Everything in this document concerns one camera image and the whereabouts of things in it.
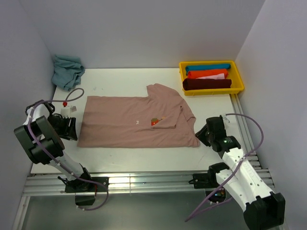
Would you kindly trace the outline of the pink printed t-shirt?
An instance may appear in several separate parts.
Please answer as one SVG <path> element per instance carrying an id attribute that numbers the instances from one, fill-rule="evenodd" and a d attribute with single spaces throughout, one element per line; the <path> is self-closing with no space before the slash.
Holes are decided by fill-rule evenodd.
<path id="1" fill-rule="evenodd" d="M 198 147 L 196 117 L 180 94 L 161 84 L 146 97 L 88 96 L 80 148 Z"/>

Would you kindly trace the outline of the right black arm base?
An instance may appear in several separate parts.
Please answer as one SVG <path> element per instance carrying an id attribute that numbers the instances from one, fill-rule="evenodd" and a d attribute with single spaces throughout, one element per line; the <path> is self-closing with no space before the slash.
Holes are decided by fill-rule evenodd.
<path id="1" fill-rule="evenodd" d="M 211 165 L 206 173 L 194 173 L 189 184 L 192 184 L 194 189 L 215 189 L 219 186 L 216 180 L 216 174 L 225 169 L 229 170 L 229 167 L 222 162 Z M 223 187 L 209 197 L 209 201 L 213 203 L 220 203 L 225 201 L 225 199 L 226 190 Z"/>

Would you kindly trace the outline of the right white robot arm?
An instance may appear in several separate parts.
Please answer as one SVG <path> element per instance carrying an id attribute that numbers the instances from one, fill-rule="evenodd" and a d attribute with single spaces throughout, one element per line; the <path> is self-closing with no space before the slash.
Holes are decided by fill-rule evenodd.
<path id="1" fill-rule="evenodd" d="M 224 126 L 226 116 L 210 117 L 196 137 L 211 147 L 222 159 L 209 166 L 206 173 L 195 173 L 189 184 L 195 189 L 212 188 L 205 201 L 216 206 L 227 202 L 229 194 L 241 207 L 250 230 L 268 230 L 284 223 L 285 198 L 275 193 L 257 174 L 234 136 L 228 136 Z"/>

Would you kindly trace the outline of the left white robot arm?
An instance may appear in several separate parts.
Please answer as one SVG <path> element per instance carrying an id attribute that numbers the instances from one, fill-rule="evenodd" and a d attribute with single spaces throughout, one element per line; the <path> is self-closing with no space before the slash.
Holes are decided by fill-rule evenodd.
<path id="1" fill-rule="evenodd" d="M 94 180 L 80 163 L 65 153 L 63 139 L 77 141 L 76 118 L 55 113 L 55 106 L 40 100 L 25 110 L 27 119 L 14 134 L 33 164 L 49 165 L 66 178 L 59 179 L 74 192 L 88 192 Z"/>

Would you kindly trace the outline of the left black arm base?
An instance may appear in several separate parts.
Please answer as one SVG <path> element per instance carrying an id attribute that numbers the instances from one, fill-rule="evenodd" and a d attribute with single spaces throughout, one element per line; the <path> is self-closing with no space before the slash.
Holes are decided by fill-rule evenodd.
<path id="1" fill-rule="evenodd" d="M 98 192 L 106 192 L 109 185 L 108 177 L 93 177 L 93 183 L 84 183 L 77 180 L 77 182 L 82 182 L 74 188 L 68 185 L 68 182 L 65 183 L 65 193 L 66 194 L 75 194 L 75 204 L 82 207 L 92 206 L 96 200 L 96 195 Z"/>

